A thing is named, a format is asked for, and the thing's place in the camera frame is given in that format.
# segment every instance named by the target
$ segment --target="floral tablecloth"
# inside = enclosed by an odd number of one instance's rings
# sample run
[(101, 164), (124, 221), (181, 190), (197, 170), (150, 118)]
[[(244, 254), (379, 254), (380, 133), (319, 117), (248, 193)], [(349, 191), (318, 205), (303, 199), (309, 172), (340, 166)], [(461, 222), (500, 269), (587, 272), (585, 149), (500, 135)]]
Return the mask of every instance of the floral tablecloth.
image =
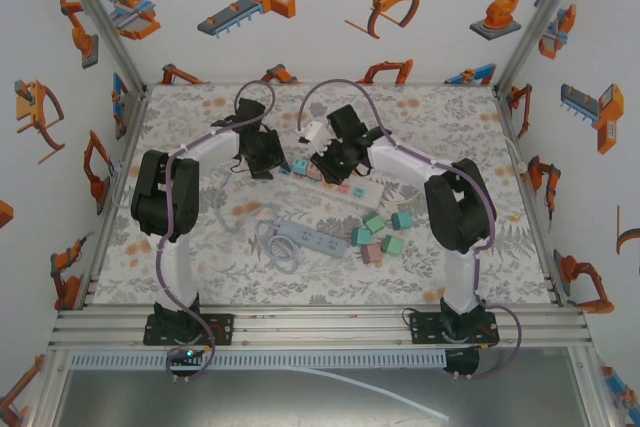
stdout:
[[(295, 119), (308, 85), (274, 86), (277, 103), (265, 123), (277, 129), (289, 160), (308, 158), (297, 142)], [(133, 194), (142, 155), (149, 149), (173, 151), (203, 135), (211, 122), (233, 112), (237, 86), (156, 86), (152, 90), (135, 156), (121, 202)], [(495, 302), (548, 303), (535, 245), (515, 172), (502, 139), (502, 128), (488, 87), (369, 86), (383, 122), (399, 139), (440, 159), (469, 157), (479, 166), (497, 210), (496, 242), (482, 256), (480, 292)], [(246, 97), (268, 105), (264, 87), (252, 86)], [(373, 115), (353, 87), (329, 85), (311, 98), (304, 121), (326, 121), (326, 114), (352, 104), (368, 127)], [(235, 162), (222, 167), (228, 169)], [(237, 234), (216, 220), (213, 198), (224, 177), (214, 173), (200, 183), (200, 215), (192, 231), (191, 268), (204, 304), (273, 305), (405, 305), (435, 303), (444, 292), (444, 250), (429, 229), (424, 194), (380, 172), (371, 180), (385, 186), (378, 213), (384, 219), (398, 211), (411, 213), (414, 227), (396, 233), (405, 241), (401, 257), (385, 255), (365, 265), (358, 248), (349, 246), (342, 259), (300, 249), (300, 268), (279, 273), (261, 251), (250, 218)], [(399, 204), (402, 200), (411, 199)], [(348, 240), (362, 225), (364, 208), (344, 203), (285, 179), (252, 180), (248, 172), (233, 174), (221, 193), (221, 211), (233, 224), (261, 203), (280, 206), (281, 218)], [(269, 219), (268, 211), (256, 219)], [(393, 230), (376, 235), (383, 239)], [(109, 239), (94, 303), (153, 303), (158, 291), (155, 252), (128, 209), (120, 210)]]

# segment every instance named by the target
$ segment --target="black mounting plate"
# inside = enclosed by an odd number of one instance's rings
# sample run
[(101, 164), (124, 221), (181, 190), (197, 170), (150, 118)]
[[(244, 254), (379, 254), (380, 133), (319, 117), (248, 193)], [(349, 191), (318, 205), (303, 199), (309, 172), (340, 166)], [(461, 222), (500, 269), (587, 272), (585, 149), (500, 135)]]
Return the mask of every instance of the black mounting plate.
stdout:
[(446, 334), (440, 312), (412, 312), (409, 314), (411, 341), (414, 344), (465, 344), (493, 347), (500, 342), (496, 316), (483, 312), (480, 320), (469, 329), (468, 337), (455, 341)]
[[(231, 345), (233, 337), (233, 315), (232, 314), (199, 314), (200, 317), (211, 327), (211, 332), (216, 339), (216, 346)], [(147, 317), (147, 325), (144, 328), (144, 345), (172, 346), (180, 345), (174, 339), (165, 335), (164, 329), (158, 324), (156, 315)], [(203, 335), (197, 345), (209, 345), (209, 339)]]

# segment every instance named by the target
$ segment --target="white wall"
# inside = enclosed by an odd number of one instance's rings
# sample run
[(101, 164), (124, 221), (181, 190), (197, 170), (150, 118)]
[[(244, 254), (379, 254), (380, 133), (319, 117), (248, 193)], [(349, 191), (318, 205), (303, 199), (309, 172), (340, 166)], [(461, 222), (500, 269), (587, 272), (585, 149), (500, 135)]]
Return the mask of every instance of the white wall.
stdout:
[[(151, 1), (161, 29), (143, 40), (123, 38), (146, 82), (159, 81), (169, 62), (202, 79), (237, 82), (259, 77), (277, 63), (300, 80), (355, 80), (372, 64), (408, 58), (415, 61), (410, 81), (442, 82), (490, 62), (500, 69), (524, 31), (489, 42), (469, 30), (493, 0), (421, 0), (404, 29), (379, 19), (381, 39), (375, 40), (344, 23), (350, 19), (366, 25), (370, 0), (296, 0), (297, 15), (291, 19), (271, 12), (216, 39), (199, 32), (197, 25), (236, 0)], [(111, 11), (111, 4), (103, 3)], [(515, 19), (526, 26), (534, 11), (533, 0), (521, 0)], [(406, 10), (396, 12), (400, 18)], [(380, 78), (389, 81), (395, 73)]]
[[(0, 229), (0, 395), (46, 348), (55, 319), (56, 298), (49, 276), (49, 257), (63, 252), (90, 230), (98, 230), (89, 181), (82, 169), (89, 129), (95, 130), (114, 160), (126, 137), (116, 142), (111, 106), (116, 64), (101, 42), (99, 63), (80, 66), (80, 52), (71, 40), (71, 23), (59, 0), (0, 0), (0, 199), (15, 209), (15, 218)], [(78, 14), (88, 33), (95, 26)], [(21, 134), (26, 121), (15, 118), (14, 81), (40, 80), (58, 98), (65, 119), (50, 129), (64, 149), (38, 165), (49, 147), (34, 129)], [(53, 107), (45, 102), (48, 120)], [(96, 155), (94, 172), (106, 175)], [(78, 275), (91, 260), (96, 237), (70, 269)]]
[[(527, 82), (533, 86), (531, 128), (520, 143), (526, 161), (539, 154), (562, 171), (551, 245), (563, 255), (591, 262), (602, 275), (616, 309), (589, 315), (589, 327), (604, 361), (640, 391), (639, 241), (624, 244), (620, 256), (615, 250), (617, 204), (622, 207), (621, 230), (640, 227), (640, 0), (563, 0), (561, 7), (571, 3), (577, 17), (568, 44), (555, 60), (536, 51), (518, 77), (518, 87)], [(595, 98), (611, 83), (619, 85), (625, 113), (618, 121), (618, 142), (605, 155), (597, 152), (590, 122), (560, 107), (563, 83)], [(518, 127), (521, 115), (514, 115)], [(572, 285), (572, 297), (578, 302), (595, 298), (590, 281)]]

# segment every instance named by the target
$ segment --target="green cube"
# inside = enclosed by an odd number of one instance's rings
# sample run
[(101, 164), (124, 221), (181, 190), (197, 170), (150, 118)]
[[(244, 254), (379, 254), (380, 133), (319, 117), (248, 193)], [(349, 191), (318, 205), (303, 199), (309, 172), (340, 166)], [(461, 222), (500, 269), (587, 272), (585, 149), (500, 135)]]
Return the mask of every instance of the green cube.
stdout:
[(362, 246), (371, 243), (371, 231), (367, 229), (358, 229), (357, 227), (351, 231), (351, 245)]
[(373, 234), (376, 232), (380, 232), (384, 229), (384, 220), (377, 213), (373, 212), (372, 214), (367, 215), (364, 219), (362, 219), (364, 225), (367, 226)]
[(393, 224), (393, 230), (407, 230), (413, 227), (413, 221), (411, 220), (411, 214), (409, 212), (391, 214), (391, 223)]
[(402, 254), (402, 249), (404, 249), (404, 240), (393, 237), (392, 235), (387, 235), (384, 238), (384, 242), (382, 242), (382, 251), (385, 254), (398, 257)]

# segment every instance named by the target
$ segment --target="plug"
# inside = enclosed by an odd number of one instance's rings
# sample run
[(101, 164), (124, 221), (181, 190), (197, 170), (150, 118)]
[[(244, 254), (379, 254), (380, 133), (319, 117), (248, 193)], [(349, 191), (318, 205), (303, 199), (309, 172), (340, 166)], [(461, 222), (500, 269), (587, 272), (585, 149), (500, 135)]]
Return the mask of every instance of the plug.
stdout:
[(311, 121), (309, 122), (300, 134), (300, 142), (304, 144), (311, 144), (313, 150), (319, 155), (323, 155), (329, 148), (331, 143), (331, 132), (327, 129), (322, 122)]

